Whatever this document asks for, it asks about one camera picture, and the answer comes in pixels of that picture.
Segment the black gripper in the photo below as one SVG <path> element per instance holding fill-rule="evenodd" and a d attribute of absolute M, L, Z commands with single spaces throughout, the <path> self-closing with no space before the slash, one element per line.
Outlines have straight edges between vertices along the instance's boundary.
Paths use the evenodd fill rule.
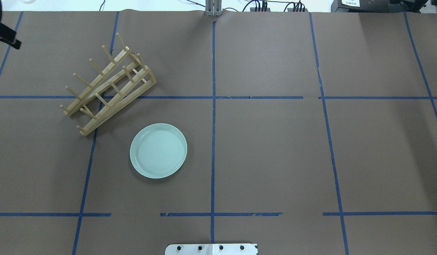
<path fill-rule="evenodd" d="M 19 50 L 21 48 L 21 41 L 17 39 L 17 32 L 6 26 L 0 21 L 0 41 L 10 45 Z"/>

